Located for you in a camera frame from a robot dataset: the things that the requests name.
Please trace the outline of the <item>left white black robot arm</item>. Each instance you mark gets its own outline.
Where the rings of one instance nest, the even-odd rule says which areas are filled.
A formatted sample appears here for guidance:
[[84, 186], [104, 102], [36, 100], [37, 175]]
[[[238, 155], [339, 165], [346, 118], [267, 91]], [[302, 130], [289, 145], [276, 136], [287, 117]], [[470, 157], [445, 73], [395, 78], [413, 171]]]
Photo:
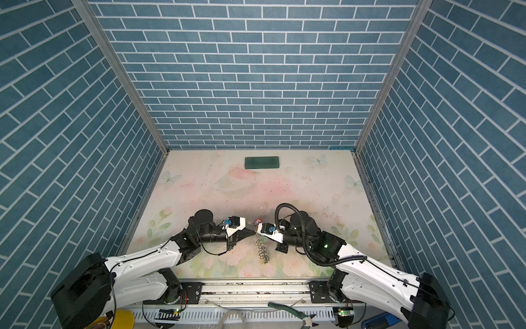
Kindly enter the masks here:
[[52, 290], [60, 325], [87, 328], [119, 307], [147, 300], [173, 302], [182, 288], [173, 267], [197, 256], [204, 243], [224, 242], [232, 250], [254, 234], [243, 217], [230, 217], [218, 226], [212, 212], [201, 209], [189, 218], [187, 228], [164, 243], [122, 256], [90, 254]]

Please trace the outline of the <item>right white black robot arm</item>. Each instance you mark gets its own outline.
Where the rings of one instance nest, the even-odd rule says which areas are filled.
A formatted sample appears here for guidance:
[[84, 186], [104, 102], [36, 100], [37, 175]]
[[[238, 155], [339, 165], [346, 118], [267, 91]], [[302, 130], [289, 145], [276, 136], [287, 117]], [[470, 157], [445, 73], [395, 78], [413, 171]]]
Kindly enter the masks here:
[[363, 302], [396, 316], [409, 328], [446, 328], [456, 315], [433, 275], [405, 273], [365, 255], [321, 230], [308, 213], [292, 204], [278, 205], [274, 222], [260, 223], [257, 232], [279, 245], [302, 248], [319, 267], [331, 267], [327, 288], [336, 302]]

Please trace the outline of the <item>dark green sponge block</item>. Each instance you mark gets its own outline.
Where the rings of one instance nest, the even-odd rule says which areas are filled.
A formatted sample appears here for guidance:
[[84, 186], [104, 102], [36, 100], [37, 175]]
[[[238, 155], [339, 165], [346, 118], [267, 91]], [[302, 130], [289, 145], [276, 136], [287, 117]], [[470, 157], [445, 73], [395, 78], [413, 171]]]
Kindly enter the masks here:
[[279, 169], [279, 156], [246, 157], [244, 167], [247, 170]]

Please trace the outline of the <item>blue black device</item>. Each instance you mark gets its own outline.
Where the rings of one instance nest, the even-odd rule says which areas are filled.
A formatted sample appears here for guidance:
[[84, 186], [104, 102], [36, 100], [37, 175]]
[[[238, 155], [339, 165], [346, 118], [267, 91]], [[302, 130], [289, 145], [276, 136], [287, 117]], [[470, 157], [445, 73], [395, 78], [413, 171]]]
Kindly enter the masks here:
[[363, 320], [361, 323], [362, 329], [387, 329], [400, 323], [401, 320], [388, 312], [381, 313], [375, 317]]

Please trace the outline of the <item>yellow tape roll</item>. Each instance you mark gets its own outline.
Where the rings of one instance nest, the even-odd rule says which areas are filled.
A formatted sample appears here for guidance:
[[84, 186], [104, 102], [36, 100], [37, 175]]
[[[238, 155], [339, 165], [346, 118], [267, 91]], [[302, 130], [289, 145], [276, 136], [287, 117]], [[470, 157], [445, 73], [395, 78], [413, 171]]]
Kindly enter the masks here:
[[88, 329], [133, 329], [135, 324], [134, 315], [131, 311], [118, 309], [116, 319], [110, 319], [106, 316], [97, 318]]

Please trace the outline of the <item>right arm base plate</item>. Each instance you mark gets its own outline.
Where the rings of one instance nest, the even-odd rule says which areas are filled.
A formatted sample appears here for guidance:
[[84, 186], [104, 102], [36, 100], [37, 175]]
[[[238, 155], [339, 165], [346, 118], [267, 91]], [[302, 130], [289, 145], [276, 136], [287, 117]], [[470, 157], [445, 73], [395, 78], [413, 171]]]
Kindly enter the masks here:
[[310, 299], [312, 304], [329, 304], [329, 303], [339, 303], [339, 304], [351, 304], [362, 303], [359, 300], [350, 300], [342, 292], [335, 292], [329, 288], [328, 279], [325, 280], [311, 280], [308, 282], [308, 288], [310, 292]]

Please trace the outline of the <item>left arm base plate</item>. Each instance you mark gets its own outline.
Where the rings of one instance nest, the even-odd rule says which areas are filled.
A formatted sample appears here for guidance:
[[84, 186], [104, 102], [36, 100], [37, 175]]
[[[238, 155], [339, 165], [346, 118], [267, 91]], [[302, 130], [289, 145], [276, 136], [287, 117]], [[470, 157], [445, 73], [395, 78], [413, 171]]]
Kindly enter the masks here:
[[183, 282], [178, 288], [169, 288], [168, 291], [157, 300], [145, 300], [143, 303], [156, 305], [175, 304], [181, 307], [188, 304], [198, 304], [201, 298], [202, 288], [202, 282]]

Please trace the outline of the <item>aluminium rail frame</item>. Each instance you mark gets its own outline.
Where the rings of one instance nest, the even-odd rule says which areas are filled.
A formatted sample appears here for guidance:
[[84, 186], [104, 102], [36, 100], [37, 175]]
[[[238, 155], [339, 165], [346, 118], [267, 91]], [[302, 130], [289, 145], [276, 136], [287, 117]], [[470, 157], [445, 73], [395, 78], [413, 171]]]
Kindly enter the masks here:
[[[312, 304], [307, 281], [292, 280], [284, 282], [273, 281], [217, 281], [203, 282], [201, 298], [198, 304], [180, 305], [156, 305], [136, 302], [118, 309], [129, 310], [133, 313], [135, 322], [148, 322], [157, 328], [171, 328], [177, 322], [209, 321], [212, 314], [205, 310], [208, 307], [223, 309], [224, 312], [237, 312], [242, 321], [247, 321], [248, 312], [255, 315], [256, 320], [271, 321], [280, 319], [282, 316], [295, 316], [286, 311], [269, 308], [267, 304], [274, 302], [284, 304], [305, 313], [315, 319], [331, 320], [336, 326], [346, 328], [355, 322], [356, 305], [365, 303], [329, 303]], [[116, 312], [105, 315], [110, 319], [116, 319]]]

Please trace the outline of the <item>green handled pliers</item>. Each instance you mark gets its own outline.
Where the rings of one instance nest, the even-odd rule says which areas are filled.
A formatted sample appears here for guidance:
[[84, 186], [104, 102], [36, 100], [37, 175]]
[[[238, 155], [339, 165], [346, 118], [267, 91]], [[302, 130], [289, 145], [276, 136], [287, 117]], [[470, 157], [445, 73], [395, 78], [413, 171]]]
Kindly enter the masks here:
[[303, 322], [303, 326], [301, 327], [302, 329], [314, 328], [318, 326], [317, 323], [313, 322], [312, 316], [306, 315], [305, 313], [298, 311], [294, 309], [293, 307], [289, 307], [287, 305], [278, 304], [274, 302], [269, 302], [267, 306], [269, 308], [274, 308], [279, 311], [286, 311], [290, 313], [291, 315], [295, 316], [296, 318], [300, 319]]

